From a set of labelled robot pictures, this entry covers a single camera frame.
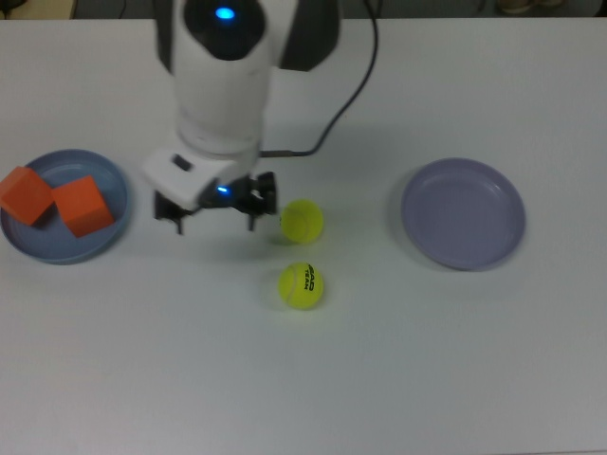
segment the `orange block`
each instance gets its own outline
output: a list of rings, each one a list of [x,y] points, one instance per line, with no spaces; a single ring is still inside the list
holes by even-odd
[[[30,168],[17,167],[0,182],[0,207],[28,226],[52,204],[49,185]]]
[[[83,237],[114,223],[114,217],[90,175],[52,191],[64,223],[76,237]]]

